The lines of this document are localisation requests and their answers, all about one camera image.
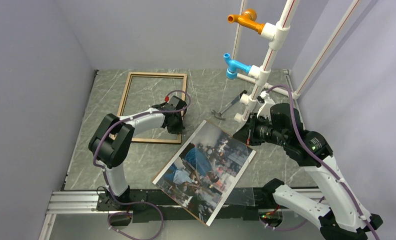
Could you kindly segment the printed photo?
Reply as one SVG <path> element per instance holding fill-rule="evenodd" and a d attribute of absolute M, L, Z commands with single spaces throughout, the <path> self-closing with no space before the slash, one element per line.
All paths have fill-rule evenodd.
<path fill-rule="evenodd" d="M 210 226 L 255 155 L 255 150 L 204 120 L 152 183 Z"/>

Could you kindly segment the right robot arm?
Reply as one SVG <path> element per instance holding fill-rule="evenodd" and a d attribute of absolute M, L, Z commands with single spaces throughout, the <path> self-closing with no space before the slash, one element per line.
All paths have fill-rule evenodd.
<path fill-rule="evenodd" d="M 327 240 L 365 240 L 375 233 L 382 218 L 370 213 L 356 198 L 334 158 L 326 139 L 305 130 L 299 111 L 288 103 L 277 103 L 270 117 L 253 113 L 233 137 L 249 146 L 263 143 L 280 146 L 317 184 L 327 204 L 316 202 L 293 190 L 279 179 L 261 188 L 262 203 L 272 208 L 286 207 L 316 226 Z"/>

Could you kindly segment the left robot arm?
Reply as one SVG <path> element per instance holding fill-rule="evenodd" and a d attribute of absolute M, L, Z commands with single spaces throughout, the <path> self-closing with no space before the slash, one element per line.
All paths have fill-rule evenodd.
<path fill-rule="evenodd" d="M 127 158 L 133 138 L 152 129 L 166 129 L 169 134 L 181 134 L 182 114 L 189 105 L 177 96 L 166 97 L 165 102 L 128 116 L 112 113 L 104 116 L 88 149 L 93 154 L 93 164 L 99 167 L 105 180 L 105 192 L 110 204 L 123 210 L 131 202 L 130 186 L 127 183 L 123 162 Z"/>

